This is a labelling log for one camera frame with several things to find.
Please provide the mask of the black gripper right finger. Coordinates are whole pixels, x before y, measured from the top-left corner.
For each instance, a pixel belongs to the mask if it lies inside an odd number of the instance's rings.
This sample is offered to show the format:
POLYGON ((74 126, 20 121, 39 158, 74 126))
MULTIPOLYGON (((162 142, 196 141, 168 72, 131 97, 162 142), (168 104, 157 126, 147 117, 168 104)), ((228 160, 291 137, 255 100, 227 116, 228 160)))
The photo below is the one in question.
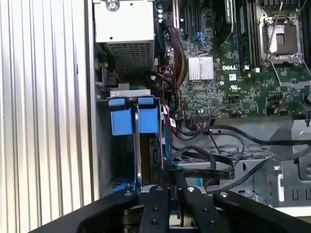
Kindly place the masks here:
POLYGON ((176 171, 177 186, 201 233, 309 233, 311 225, 231 191, 211 196, 188 186, 176 171))

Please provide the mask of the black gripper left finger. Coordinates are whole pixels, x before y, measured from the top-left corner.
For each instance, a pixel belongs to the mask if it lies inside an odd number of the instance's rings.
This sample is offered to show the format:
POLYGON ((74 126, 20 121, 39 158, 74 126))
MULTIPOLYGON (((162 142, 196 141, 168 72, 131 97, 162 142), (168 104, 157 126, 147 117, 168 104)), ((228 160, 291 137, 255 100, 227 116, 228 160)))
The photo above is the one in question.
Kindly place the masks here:
POLYGON ((170 201, 168 172, 141 192, 125 188, 66 214, 35 233, 167 233, 170 201))

